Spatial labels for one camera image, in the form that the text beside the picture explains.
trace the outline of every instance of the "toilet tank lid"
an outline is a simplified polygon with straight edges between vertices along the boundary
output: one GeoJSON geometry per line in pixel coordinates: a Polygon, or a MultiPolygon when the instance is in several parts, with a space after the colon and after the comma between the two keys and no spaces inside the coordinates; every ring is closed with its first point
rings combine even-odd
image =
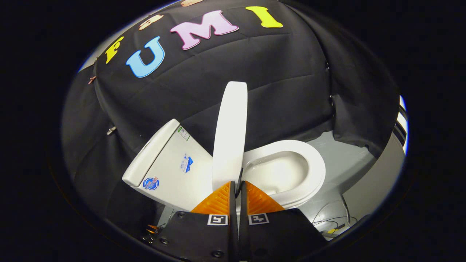
{"type": "Polygon", "coordinates": [[[176,119],[162,126],[139,151],[123,174],[122,180],[130,186],[139,186],[173,133],[180,127],[176,119]]]}

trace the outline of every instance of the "screw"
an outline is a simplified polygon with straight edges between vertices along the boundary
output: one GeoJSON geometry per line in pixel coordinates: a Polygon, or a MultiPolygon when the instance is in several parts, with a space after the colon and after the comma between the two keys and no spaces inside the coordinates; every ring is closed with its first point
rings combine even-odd
{"type": "Polygon", "coordinates": [[[223,252],[222,251],[213,251],[212,252],[212,256],[215,256],[215,257],[222,257],[223,256],[223,252]]]}
{"type": "Polygon", "coordinates": [[[150,236],[145,236],[143,237],[143,240],[146,241],[148,244],[152,244],[154,239],[150,236]]]}
{"type": "Polygon", "coordinates": [[[161,238],[160,239],[160,243],[164,244],[164,245],[168,245],[168,239],[166,238],[161,238]]]}

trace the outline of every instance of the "letter m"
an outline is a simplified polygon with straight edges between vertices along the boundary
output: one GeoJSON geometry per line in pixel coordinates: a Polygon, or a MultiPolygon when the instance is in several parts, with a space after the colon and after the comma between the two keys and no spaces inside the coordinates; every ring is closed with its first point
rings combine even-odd
{"type": "Polygon", "coordinates": [[[193,38],[192,34],[209,39],[210,27],[215,29],[215,35],[228,34],[239,29],[222,16],[221,10],[217,10],[203,15],[201,24],[184,22],[172,28],[170,32],[177,32],[185,43],[183,50],[188,50],[201,42],[200,39],[193,38]]]}

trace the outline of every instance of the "yellow object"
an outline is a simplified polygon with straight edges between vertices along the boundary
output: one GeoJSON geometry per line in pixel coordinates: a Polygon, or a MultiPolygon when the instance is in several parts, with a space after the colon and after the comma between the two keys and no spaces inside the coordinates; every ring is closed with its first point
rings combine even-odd
{"type": "Polygon", "coordinates": [[[247,214],[270,213],[285,210],[255,185],[245,181],[247,190],[247,214]]]}
{"type": "Polygon", "coordinates": [[[262,21],[260,24],[265,28],[282,28],[283,24],[277,22],[275,18],[273,18],[268,12],[267,8],[265,7],[246,7],[247,10],[253,11],[259,19],[262,21]]]}
{"type": "Polygon", "coordinates": [[[108,64],[110,60],[117,54],[117,49],[118,47],[120,47],[120,41],[123,40],[123,38],[124,36],[120,37],[115,43],[113,43],[113,45],[110,46],[109,49],[107,49],[107,51],[105,51],[105,53],[107,54],[106,64],[108,64]]]}
{"type": "Polygon", "coordinates": [[[223,214],[230,215],[230,182],[212,192],[192,211],[199,214],[223,214]]]}

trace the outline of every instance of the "toilet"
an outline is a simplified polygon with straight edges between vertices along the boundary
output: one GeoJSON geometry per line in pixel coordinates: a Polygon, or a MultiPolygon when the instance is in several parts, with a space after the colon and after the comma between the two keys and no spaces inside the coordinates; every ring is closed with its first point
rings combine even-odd
{"type": "Polygon", "coordinates": [[[172,119],[133,159],[123,181],[167,207],[188,212],[230,181],[237,186],[241,181],[252,183],[285,209],[304,204],[324,182],[321,155],[296,140],[244,152],[246,117],[247,85],[229,82],[220,105],[213,156],[172,119]]]}
{"type": "MultiPolygon", "coordinates": [[[[172,119],[137,154],[123,181],[168,207],[191,211],[214,191],[212,166],[213,157],[172,119]]],[[[285,209],[308,201],[325,179],[325,164],[319,152],[297,140],[278,141],[245,152],[242,168],[241,180],[251,182],[285,209]]]]}

